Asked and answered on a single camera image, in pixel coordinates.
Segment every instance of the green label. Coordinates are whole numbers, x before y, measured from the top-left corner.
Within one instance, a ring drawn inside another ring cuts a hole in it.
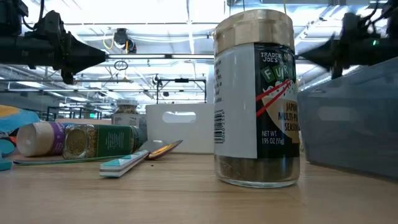
[[[130,126],[103,125],[98,128],[97,157],[120,156],[131,153]]]

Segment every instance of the table surface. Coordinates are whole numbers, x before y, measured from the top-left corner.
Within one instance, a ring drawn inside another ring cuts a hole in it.
[[[220,182],[213,156],[170,154],[120,179],[100,162],[0,172],[0,223],[398,223],[398,184],[311,165],[297,185]]]

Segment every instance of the ceiling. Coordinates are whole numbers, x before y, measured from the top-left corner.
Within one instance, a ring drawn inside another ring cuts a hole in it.
[[[40,0],[24,0],[29,7],[28,23],[36,22],[39,17]],[[45,1],[45,13],[51,10],[61,14],[65,29],[78,40],[92,45],[109,54],[123,54],[121,49],[111,46],[113,32],[117,28],[127,28],[128,35],[137,45],[138,54],[209,54],[213,55],[211,33],[223,19],[232,14],[250,9],[274,9],[284,11],[283,0],[48,0]],[[366,15],[371,12],[367,0],[285,0],[287,14],[294,22],[296,54],[324,43],[334,33],[341,30],[344,13],[353,11]],[[330,5],[331,2],[341,6]],[[386,22],[377,23],[381,32]],[[13,83],[18,88],[52,89],[90,89],[107,88],[134,90],[136,92],[107,93],[58,93],[61,96],[78,96],[80,101],[112,102],[116,98],[135,98],[142,104],[155,103],[155,93],[139,93],[139,90],[153,90],[152,79],[158,74],[161,78],[206,79],[213,75],[212,60],[166,60],[166,59],[130,59],[125,72],[114,69],[115,60],[82,71],[77,79],[93,79],[96,82],[77,83],[67,86],[63,83],[42,83],[40,87]],[[3,78],[49,77],[61,79],[58,72],[51,68],[27,70],[26,67],[2,67]],[[328,76],[325,71],[306,60],[298,60],[298,85],[300,89],[312,85]],[[115,81],[128,79],[132,83]],[[203,101],[205,85],[197,83],[170,82],[163,90],[187,90],[170,92],[170,96],[160,97],[161,102],[186,103]]]

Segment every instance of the white cap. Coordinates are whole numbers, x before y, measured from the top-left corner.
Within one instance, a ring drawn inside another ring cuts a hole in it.
[[[116,104],[117,105],[133,105],[133,106],[137,106],[138,105],[138,101],[137,100],[117,100]]]

